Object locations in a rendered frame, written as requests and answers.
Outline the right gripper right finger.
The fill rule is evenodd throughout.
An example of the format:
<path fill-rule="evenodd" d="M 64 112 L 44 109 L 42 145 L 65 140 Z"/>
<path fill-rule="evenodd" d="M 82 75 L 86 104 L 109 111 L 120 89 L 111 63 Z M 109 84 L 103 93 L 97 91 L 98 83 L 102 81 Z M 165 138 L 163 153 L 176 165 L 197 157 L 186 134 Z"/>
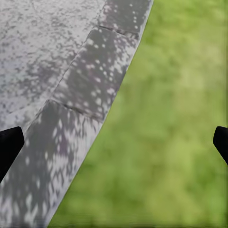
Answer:
<path fill-rule="evenodd" d="M 216 128 L 213 144 L 228 165 L 228 128 L 220 126 Z"/>

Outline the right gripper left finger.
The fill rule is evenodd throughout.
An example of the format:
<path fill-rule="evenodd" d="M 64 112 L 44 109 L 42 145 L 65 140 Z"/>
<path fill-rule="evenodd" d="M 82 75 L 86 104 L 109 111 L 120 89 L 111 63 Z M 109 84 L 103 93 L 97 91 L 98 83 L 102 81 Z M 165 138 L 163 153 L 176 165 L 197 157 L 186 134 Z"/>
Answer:
<path fill-rule="evenodd" d="M 0 132 L 0 183 L 25 144 L 20 126 Z"/>

